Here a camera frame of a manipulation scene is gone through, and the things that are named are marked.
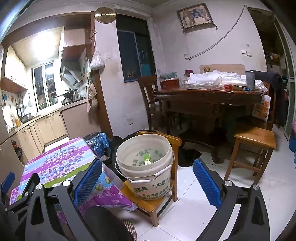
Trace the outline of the green white carton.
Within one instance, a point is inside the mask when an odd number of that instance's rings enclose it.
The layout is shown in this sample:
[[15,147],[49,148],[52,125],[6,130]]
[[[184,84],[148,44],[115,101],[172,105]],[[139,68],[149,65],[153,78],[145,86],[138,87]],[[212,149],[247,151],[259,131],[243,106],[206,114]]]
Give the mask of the green white carton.
[[149,165],[152,163],[151,155],[149,153],[144,154],[144,164]]

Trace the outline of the beige kitchen cabinets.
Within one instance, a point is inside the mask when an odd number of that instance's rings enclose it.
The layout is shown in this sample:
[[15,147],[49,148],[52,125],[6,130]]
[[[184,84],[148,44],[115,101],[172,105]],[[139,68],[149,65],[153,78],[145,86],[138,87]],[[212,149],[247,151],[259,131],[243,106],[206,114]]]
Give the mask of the beige kitchen cabinets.
[[101,128],[97,112],[86,110],[87,101],[79,100],[49,113],[40,114],[9,133],[23,153],[21,162],[28,161],[44,152],[44,148],[63,138],[85,137]]

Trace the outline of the white plastic trash bucket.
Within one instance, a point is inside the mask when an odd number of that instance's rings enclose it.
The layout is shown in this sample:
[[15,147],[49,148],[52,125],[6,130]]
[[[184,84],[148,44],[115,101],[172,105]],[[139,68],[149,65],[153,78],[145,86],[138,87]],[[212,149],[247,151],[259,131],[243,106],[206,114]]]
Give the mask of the white plastic trash bucket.
[[168,139],[149,133],[130,138],[118,147],[115,168],[136,196],[156,200],[169,192],[174,159]]

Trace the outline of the kitchen window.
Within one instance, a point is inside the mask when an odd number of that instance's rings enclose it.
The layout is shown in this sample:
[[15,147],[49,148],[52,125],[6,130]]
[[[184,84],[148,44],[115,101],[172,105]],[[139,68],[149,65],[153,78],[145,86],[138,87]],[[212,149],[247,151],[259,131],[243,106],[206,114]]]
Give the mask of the kitchen window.
[[33,68],[32,77],[37,109],[41,111],[57,104],[54,62],[48,62]]

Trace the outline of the black bag at cabinet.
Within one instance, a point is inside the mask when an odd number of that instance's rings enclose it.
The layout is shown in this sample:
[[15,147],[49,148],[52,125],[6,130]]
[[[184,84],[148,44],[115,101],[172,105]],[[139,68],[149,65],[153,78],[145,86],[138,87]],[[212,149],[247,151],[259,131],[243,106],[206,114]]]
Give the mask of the black bag at cabinet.
[[20,160],[23,154],[22,149],[17,145],[16,141],[11,140],[11,143],[13,145],[16,155],[18,156],[18,159]]

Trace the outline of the purple blue floral tablecloth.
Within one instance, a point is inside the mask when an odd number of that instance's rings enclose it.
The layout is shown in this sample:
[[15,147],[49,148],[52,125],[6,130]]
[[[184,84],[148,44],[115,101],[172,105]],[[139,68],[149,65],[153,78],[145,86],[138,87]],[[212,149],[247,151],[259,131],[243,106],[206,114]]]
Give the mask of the purple blue floral tablecloth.
[[[22,197],[32,174],[37,173],[40,183],[45,187],[56,187],[64,180],[73,180],[96,158],[95,152],[82,138],[75,138],[31,159],[24,167],[19,186],[12,190],[10,204]],[[88,194],[86,203],[78,206],[81,215],[85,216],[85,211],[93,206],[136,210],[136,205],[121,192],[122,184],[123,182],[103,164],[102,173],[95,179],[95,186]]]

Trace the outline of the blue black garbage bag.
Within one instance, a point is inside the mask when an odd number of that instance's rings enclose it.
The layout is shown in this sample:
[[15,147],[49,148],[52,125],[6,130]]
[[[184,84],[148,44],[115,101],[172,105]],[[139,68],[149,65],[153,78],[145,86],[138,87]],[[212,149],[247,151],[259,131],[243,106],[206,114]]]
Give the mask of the blue black garbage bag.
[[111,139],[103,132],[94,132],[83,138],[101,160],[108,160],[111,156]]

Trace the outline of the metal kettle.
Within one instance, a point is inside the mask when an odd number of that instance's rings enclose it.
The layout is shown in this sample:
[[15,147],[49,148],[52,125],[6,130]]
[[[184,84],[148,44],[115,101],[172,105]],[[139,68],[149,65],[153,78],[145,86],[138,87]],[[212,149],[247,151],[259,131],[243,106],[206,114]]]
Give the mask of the metal kettle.
[[76,102],[80,100],[80,95],[78,93],[78,89],[69,89],[69,99],[72,102]]

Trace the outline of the orange white shopping bag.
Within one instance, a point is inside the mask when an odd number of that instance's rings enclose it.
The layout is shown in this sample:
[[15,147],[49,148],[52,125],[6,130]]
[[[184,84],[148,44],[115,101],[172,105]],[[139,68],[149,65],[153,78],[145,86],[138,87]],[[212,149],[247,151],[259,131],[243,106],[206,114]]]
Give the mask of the orange white shopping bag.
[[271,97],[263,95],[261,102],[255,104],[252,116],[262,121],[267,122],[271,104]]

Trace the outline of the dark wooden dining table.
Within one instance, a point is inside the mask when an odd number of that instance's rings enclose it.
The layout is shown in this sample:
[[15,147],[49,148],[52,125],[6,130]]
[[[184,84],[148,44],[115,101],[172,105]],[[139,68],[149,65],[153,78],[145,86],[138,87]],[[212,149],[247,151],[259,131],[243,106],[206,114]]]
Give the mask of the dark wooden dining table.
[[263,91],[169,86],[155,90],[153,96],[164,104],[165,112],[190,115],[193,121],[179,137],[184,143],[209,147],[213,162],[221,164],[219,150],[233,130],[232,121],[247,115],[262,100]]

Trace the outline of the hanging beige cloth bags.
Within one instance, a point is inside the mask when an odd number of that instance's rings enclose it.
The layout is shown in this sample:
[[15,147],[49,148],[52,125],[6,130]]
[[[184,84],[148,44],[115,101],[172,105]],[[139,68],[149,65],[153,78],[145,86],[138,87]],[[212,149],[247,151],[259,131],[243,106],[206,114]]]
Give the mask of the hanging beige cloth bags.
[[96,99],[97,91],[93,83],[87,84],[86,94],[87,94],[86,106],[87,106],[87,112],[89,113],[92,109],[96,109],[98,107],[98,101]]

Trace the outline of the dark jacket on chair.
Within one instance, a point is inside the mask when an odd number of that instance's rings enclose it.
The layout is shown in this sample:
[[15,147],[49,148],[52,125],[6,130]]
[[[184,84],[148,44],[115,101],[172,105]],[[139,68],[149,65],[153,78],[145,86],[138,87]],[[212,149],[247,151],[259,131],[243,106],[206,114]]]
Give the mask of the dark jacket on chair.
[[287,121],[287,105],[285,102],[285,85],[282,76],[277,73],[268,73],[255,70],[255,80],[261,80],[270,85],[271,104],[274,107],[274,123],[279,127],[284,127]]

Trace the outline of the dark wooden dining chair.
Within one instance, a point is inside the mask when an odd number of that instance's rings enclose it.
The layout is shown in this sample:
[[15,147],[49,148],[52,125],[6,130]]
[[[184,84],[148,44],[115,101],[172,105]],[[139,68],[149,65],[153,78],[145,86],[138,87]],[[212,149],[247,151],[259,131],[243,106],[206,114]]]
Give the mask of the dark wooden dining chair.
[[155,75],[139,77],[138,84],[144,99],[149,131],[152,130],[152,115],[156,115],[160,117],[161,123],[166,128],[166,133],[170,135],[168,113],[165,112],[162,102],[154,99],[153,91],[158,91],[157,77]]

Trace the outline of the dark blue window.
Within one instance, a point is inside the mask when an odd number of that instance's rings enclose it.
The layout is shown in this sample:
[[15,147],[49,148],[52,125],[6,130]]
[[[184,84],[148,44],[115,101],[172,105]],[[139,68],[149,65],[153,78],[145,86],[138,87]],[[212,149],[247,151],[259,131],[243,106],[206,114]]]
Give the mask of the dark blue window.
[[121,14],[115,21],[124,81],[156,75],[147,21]]

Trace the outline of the round brass wall plate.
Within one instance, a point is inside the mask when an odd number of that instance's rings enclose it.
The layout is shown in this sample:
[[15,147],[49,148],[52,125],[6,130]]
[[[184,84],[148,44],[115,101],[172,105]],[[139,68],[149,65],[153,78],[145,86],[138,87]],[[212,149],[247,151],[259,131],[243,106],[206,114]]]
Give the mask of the round brass wall plate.
[[108,7],[100,7],[94,12],[95,19],[103,24],[109,24],[115,21],[116,13]]

